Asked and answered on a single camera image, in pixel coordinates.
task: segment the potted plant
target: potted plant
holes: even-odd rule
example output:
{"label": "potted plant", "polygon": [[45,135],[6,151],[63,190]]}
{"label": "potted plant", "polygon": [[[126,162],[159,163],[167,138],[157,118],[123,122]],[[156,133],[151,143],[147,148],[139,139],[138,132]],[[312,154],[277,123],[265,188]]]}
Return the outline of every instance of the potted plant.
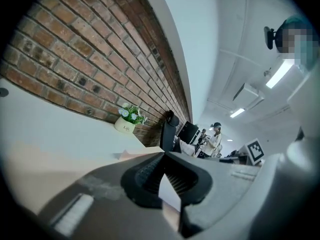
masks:
{"label": "potted plant", "polygon": [[122,108],[119,108],[119,114],[121,116],[115,122],[114,127],[119,132],[126,134],[132,133],[137,124],[144,124],[147,120],[147,117],[140,114],[140,108],[129,106],[128,103],[124,103]]}

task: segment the ceiling light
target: ceiling light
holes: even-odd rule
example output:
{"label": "ceiling light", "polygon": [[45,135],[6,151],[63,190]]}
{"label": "ceiling light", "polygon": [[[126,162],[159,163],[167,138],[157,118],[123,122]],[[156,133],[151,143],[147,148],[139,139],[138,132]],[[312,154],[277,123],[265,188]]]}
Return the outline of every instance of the ceiling light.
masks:
{"label": "ceiling light", "polygon": [[285,59],[277,72],[275,72],[273,77],[271,77],[271,79],[266,83],[266,86],[268,86],[270,89],[274,87],[293,65],[294,62],[292,59]]}
{"label": "ceiling light", "polygon": [[236,116],[240,115],[243,111],[245,111],[245,110],[243,108],[240,108],[238,111],[236,111],[232,115],[230,115],[230,117],[235,118]]}

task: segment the desk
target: desk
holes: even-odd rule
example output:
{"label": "desk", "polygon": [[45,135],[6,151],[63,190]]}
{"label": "desk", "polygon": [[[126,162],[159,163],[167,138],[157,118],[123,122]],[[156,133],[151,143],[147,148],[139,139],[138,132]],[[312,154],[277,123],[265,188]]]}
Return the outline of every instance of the desk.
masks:
{"label": "desk", "polygon": [[125,149],[145,146],[113,124],[29,94],[5,79],[0,87],[0,155],[16,200],[38,213],[55,194],[86,173],[118,162]]}

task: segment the brick wall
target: brick wall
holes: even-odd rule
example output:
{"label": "brick wall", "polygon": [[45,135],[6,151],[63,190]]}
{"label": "brick wall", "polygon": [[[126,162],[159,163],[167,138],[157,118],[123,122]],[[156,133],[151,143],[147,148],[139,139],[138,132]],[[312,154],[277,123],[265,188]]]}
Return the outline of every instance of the brick wall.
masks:
{"label": "brick wall", "polygon": [[166,111],[180,119],[178,131],[190,120],[170,47],[146,0],[37,0],[16,27],[0,72],[36,96],[109,123],[124,102],[139,106],[148,120],[134,134],[147,147],[159,144]]}

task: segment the black office chair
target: black office chair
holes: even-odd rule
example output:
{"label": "black office chair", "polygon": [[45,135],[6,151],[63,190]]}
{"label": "black office chair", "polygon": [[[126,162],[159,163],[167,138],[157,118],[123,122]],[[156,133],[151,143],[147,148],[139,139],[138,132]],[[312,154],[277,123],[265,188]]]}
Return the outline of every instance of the black office chair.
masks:
{"label": "black office chair", "polygon": [[179,124],[179,118],[170,110],[163,123],[160,139],[160,148],[165,152],[173,151],[173,144],[176,134],[176,127]]}

